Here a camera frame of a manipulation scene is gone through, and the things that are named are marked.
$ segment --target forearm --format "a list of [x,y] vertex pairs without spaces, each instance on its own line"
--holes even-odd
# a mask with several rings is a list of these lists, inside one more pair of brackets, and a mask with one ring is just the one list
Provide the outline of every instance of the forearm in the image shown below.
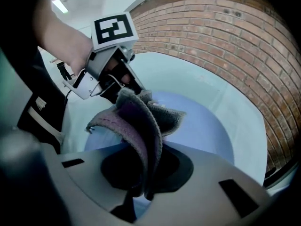
[[51,10],[50,0],[38,0],[33,29],[40,47],[79,73],[93,47],[92,40],[59,20]]

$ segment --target cloth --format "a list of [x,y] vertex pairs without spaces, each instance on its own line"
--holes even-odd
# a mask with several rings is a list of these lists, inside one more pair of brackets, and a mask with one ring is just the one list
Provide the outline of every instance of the cloth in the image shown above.
[[7,6],[7,0],[0,0],[2,20],[0,28],[0,47],[20,78],[32,91],[32,99],[21,116],[18,127],[29,131],[41,142],[59,144],[51,135],[27,115],[30,107],[36,106],[40,97],[46,102],[43,109],[35,111],[58,131],[62,129],[65,110],[65,96],[50,78],[43,59],[38,51],[38,44],[32,29],[32,17],[37,0],[14,0],[14,6]]
[[[131,145],[140,158],[141,171],[132,165],[131,160],[135,161],[136,157],[130,156],[131,152],[128,148],[123,152],[124,155],[127,155],[127,162],[124,161],[124,156],[120,156],[120,153],[113,155],[112,160],[108,160],[112,161],[111,165],[104,161],[106,166],[102,167],[103,174],[114,181],[113,186],[125,190],[131,188],[134,190],[132,194],[135,196],[147,192],[148,182],[152,181],[160,162],[163,148],[162,135],[166,136],[177,130],[184,116],[185,112],[159,106],[156,101],[152,100],[149,90],[135,95],[128,88],[121,89],[115,106],[98,113],[87,125],[88,131],[94,126],[102,126],[114,131]],[[124,165],[120,165],[116,170],[111,170],[112,167],[117,167],[116,163],[120,164],[120,161]],[[124,174],[128,174],[131,180],[128,178],[125,180]]]

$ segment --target white table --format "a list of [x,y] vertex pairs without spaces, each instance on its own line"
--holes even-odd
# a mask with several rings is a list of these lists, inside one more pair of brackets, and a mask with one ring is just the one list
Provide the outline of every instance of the white table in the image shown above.
[[[210,110],[228,133],[234,165],[263,184],[266,132],[261,113],[248,98],[215,74],[172,56],[154,52],[137,54],[131,67],[145,88],[185,96]],[[87,123],[111,106],[100,97],[81,100],[72,93],[69,97],[63,120],[66,137],[62,153],[83,151],[89,137],[85,131]]]

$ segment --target person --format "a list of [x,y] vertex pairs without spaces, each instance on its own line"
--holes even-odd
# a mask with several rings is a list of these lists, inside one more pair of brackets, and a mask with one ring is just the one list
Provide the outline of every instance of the person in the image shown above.
[[58,68],[58,70],[60,71],[62,77],[64,78],[64,80],[68,81],[68,80],[72,80],[71,75],[68,73],[68,71],[66,70],[65,67],[65,63],[57,58],[54,58],[52,60],[49,61],[50,63],[56,63],[56,66]]
[[[61,132],[66,98],[49,76],[38,46],[64,61],[78,75],[93,48],[92,40],[58,19],[51,9],[51,0],[14,0],[13,6],[8,6],[7,0],[0,0],[0,5],[5,21],[0,27],[0,52],[32,91],[18,127],[32,133],[40,142],[51,144],[60,153],[61,142],[28,113],[32,108],[42,121]],[[116,65],[111,59],[105,70]],[[128,75],[122,78],[124,83],[129,80]],[[45,102],[42,109],[37,107],[37,100]]]

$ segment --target black pants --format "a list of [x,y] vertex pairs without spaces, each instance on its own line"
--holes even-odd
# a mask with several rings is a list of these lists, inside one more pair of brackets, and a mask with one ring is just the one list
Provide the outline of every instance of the black pants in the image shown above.
[[68,71],[66,70],[66,68],[60,68],[59,69],[61,72],[62,77],[64,78],[64,80],[68,81],[68,80],[72,80],[72,77],[69,75]]

